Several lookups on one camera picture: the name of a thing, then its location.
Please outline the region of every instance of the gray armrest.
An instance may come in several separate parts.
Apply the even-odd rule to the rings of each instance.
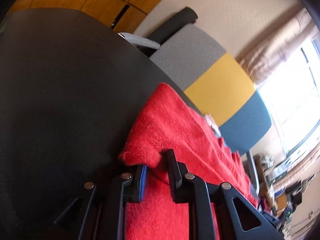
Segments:
[[[251,177],[251,183],[256,189],[257,196],[259,196],[259,191],[260,191],[260,183],[259,183],[259,178],[258,178],[258,173],[257,173],[257,168],[256,164],[254,163],[253,156],[250,151],[246,152],[247,156],[247,161],[249,165],[249,173]]]
[[[126,39],[128,42],[130,42],[131,44],[135,44],[135,45],[140,45],[143,47],[147,47],[147,48],[152,48],[152,49],[159,49],[160,48],[160,44],[149,40],[147,38],[143,38],[141,36],[138,35],[134,35],[131,33],[118,33],[122,38]]]

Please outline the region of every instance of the dark tabletop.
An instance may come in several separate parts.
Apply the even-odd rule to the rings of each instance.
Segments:
[[[194,108],[96,19],[61,8],[11,14],[0,37],[0,236],[28,238],[86,181],[122,172],[116,157],[160,82]]]

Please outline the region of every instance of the chair backrest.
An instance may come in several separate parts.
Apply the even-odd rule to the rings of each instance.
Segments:
[[[233,151],[249,151],[271,127],[269,112],[250,78],[196,26],[183,27],[150,59],[203,114],[212,115]]]

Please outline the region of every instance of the bright window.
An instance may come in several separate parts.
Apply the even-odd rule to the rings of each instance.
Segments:
[[[289,153],[319,124],[319,90],[320,59],[311,40],[305,41],[259,88]]]

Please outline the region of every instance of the red towel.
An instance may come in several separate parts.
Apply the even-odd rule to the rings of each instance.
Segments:
[[[165,158],[161,155],[169,148],[174,149],[177,161],[185,163],[189,172],[216,185],[227,181],[257,205],[239,154],[232,154],[223,139],[214,136],[204,118],[169,85],[160,84],[137,117],[119,156],[126,165],[145,164],[150,168],[143,202],[127,205],[128,240],[189,239],[188,205],[172,201]]]

